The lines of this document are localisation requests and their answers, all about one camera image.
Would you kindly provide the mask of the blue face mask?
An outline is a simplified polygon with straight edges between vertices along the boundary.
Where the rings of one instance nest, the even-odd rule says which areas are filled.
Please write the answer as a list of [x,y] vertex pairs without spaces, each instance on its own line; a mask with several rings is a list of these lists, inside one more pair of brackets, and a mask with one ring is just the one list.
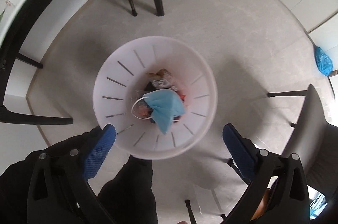
[[137,99],[132,107],[131,114],[139,120],[153,120],[160,132],[168,133],[174,120],[186,113],[178,94],[168,88],[148,92]]

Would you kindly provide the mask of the white trash bin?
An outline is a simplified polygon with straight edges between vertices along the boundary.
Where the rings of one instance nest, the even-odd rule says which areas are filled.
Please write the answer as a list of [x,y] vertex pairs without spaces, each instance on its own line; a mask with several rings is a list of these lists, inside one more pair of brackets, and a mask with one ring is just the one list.
[[191,47],[168,37],[143,37],[115,50],[93,89],[101,127],[113,125],[116,145],[149,160],[180,155],[210,129],[217,109],[210,66]]

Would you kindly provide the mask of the grey chair near bin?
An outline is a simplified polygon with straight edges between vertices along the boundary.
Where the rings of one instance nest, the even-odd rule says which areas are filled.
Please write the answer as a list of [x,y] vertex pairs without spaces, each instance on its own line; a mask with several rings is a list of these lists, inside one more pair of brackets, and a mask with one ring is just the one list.
[[276,96],[304,96],[303,106],[293,132],[282,152],[283,157],[299,155],[307,184],[331,200],[337,190],[337,127],[325,119],[315,87],[290,92],[269,92]]

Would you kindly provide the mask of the red crumpled wrapper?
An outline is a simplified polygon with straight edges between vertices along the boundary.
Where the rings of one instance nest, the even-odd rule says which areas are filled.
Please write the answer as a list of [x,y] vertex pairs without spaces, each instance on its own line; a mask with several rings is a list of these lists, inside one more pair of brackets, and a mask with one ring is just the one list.
[[182,93],[181,91],[177,91],[176,93],[178,94],[178,96],[180,97],[180,100],[182,101],[184,107],[186,108],[188,106],[186,94]]

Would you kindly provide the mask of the blue plastic bag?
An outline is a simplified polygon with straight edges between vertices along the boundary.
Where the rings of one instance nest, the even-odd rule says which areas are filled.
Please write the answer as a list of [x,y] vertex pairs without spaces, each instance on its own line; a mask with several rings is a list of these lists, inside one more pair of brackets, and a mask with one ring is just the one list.
[[319,46],[315,48],[315,63],[321,74],[329,76],[330,73],[333,72],[333,62],[331,58]]

